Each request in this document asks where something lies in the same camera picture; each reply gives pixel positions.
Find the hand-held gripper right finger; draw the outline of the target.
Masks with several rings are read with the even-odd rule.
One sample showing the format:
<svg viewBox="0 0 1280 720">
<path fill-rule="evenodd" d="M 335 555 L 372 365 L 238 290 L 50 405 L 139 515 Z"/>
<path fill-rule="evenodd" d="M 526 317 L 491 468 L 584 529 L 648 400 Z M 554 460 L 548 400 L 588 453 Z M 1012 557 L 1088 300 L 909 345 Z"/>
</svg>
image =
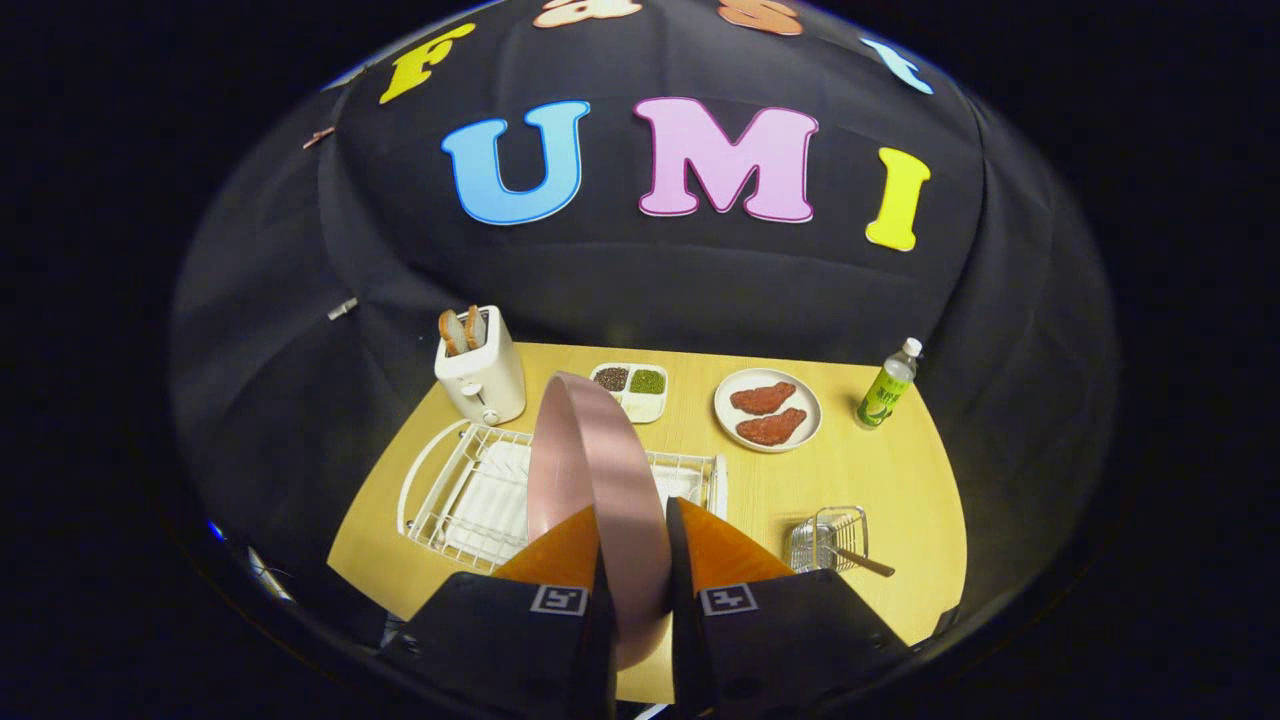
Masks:
<svg viewBox="0 0 1280 720">
<path fill-rule="evenodd" d="M 797 573 L 710 511 L 671 498 L 680 719 L 849 719 L 909 646 L 836 571 Z"/>
</svg>

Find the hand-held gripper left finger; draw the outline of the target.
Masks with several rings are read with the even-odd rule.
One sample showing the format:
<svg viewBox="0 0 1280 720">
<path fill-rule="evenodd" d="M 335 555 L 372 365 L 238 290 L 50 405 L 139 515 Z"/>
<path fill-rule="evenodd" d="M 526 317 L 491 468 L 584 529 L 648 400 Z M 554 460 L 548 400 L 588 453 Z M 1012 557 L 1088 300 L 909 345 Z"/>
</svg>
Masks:
<svg viewBox="0 0 1280 720">
<path fill-rule="evenodd" d="M 490 575 L 458 571 L 385 644 L 430 719 L 613 719 L 614 607 L 593 507 Z"/>
</svg>

